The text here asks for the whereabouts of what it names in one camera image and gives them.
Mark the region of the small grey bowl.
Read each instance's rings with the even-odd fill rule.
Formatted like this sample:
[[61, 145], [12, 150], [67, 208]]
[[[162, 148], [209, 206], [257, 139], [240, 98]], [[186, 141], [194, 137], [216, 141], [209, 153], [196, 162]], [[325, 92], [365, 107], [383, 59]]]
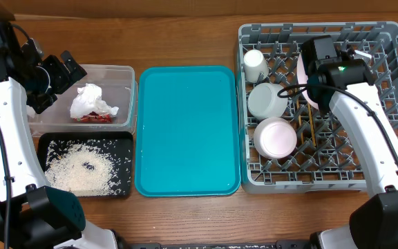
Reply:
[[262, 83], [254, 87], [248, 97], [249, 112], [257, 119], [281, 117], [287, 108], [287, 99], [278, 97], [280, 84]]

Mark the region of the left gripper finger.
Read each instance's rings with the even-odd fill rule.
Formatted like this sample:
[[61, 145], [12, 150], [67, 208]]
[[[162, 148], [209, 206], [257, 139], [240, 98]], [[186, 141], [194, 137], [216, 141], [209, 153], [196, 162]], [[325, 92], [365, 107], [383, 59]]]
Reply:
[[52, 106], [57, 100], [55, 94], [36, 93], [35, 94], [35, 112], [37, 114], [43, 113], [48, 107]]
[[70, 83], [74, 84], [87, 75], [87, 72], [75, 61], [71, 53], [65, 50], [61, 54], [62, 61], [68, 70]]

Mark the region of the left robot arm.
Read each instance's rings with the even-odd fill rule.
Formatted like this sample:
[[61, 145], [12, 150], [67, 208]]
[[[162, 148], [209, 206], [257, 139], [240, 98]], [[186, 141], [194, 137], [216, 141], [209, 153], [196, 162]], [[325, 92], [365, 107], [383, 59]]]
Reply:
[[18, 25], [0, 20], [0, 241], [6, 248], [126, 248], [88, 221], [79, 199], [52, 187], [39, 163], [27, 109], [42, 113], [86, 71], [69, 52], [44, 57]]

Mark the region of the red snack wrapper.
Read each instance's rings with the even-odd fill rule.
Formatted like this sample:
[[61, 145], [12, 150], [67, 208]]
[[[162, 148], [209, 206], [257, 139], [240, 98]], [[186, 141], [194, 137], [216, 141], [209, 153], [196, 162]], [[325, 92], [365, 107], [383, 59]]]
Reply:
[[98, 114], [89, 114], [86, 116], [82, 116], [80, 118], [75, 118], [77, 122], [96, 122], [96, 123], [112, 123], [112, 117], [110, 115], [98, 115]]

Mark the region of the white round plate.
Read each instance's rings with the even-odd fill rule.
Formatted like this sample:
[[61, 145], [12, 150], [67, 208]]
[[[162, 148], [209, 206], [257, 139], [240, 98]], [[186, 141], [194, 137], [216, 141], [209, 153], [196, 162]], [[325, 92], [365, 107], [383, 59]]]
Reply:
[[[296, 66], [296, 76], [297, 76], [298, 84], [306, 84], [307, 83], [308, 77], [305, 73], [302, 55], [299, 55], [299, 57], [298, 57], [297, 66]], [[318, 104], [310, 99], [309, 95], [307, 94], [307, 91], [303, 91], [302, 95], [311, 107], [314, 107], [315, 109], [319, 109]]]

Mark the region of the pink bowl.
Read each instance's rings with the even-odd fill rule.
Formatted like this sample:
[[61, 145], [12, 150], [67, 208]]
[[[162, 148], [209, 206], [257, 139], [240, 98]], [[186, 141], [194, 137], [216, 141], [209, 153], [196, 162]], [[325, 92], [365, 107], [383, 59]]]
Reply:
[[297, 135], [286, 120], [272, 117], [257, 125], [253, 141], [256, 151], [261, 156], [268, 159], [281, 159], [294, 151]]

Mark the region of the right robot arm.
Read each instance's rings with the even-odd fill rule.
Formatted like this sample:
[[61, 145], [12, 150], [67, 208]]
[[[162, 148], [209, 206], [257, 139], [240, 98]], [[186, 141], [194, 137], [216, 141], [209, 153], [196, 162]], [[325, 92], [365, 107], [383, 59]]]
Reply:
[[298, 79], [307, 101], [341, 123], [370, 197], [348, 224], [313, 234], [312, 243], [317, 248], [398, 248], [398, 137], [367, 63], [337, 50], [331, 36], [319, 36], [301, 46]]

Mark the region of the white paper cup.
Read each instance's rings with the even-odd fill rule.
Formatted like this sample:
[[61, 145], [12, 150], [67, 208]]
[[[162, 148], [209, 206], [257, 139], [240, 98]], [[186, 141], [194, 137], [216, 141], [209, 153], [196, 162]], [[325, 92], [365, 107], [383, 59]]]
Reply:
[[245, 79], [250, 83], [262, 82], [269, 73], [268, 65], [260, 50], [249, 50], [243, 57]]

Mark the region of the white napkin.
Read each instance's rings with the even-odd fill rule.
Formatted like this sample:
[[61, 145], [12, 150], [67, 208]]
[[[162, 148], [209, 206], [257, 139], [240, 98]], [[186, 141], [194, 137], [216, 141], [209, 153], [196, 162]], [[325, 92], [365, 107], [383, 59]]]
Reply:
[[118, 107], [111, 107], [102, 99], [101, 87], [86, 83], [84, 87], [77, 89], [77, 96], [70, 106], [70, 117], [83, 118], [90, 113], [116, 116], [118, 111]]

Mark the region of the wooden chopstick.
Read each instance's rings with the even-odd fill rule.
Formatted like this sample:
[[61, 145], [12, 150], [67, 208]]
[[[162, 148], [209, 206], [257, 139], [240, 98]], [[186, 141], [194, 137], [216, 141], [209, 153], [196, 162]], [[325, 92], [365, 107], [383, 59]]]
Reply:
[[[302, 125], [302, 117], [301, 117], [301, 111], [300, 111], [299, 97], [296, 98], [296, 115], [298, 117], [298, 125], [300, 128]], [[302, 131], [300, 132], [300, 137], [301, 137], [301, 143], [303, 144], [305, 142], [305, 139], [304, 139]]]
[[314, 121], [312, 117], [312, 106], [310, 103], [307, 103], [307, 110], [308, 110], [308, 118], [309, 118], [309, 123], [310, 123], [310, 130], [311, 130], [311, 136], [312, 136], [312, 144], [314, 147], [317, 146], [317, 141], [316, 141], [316, 136], [314, 132]]

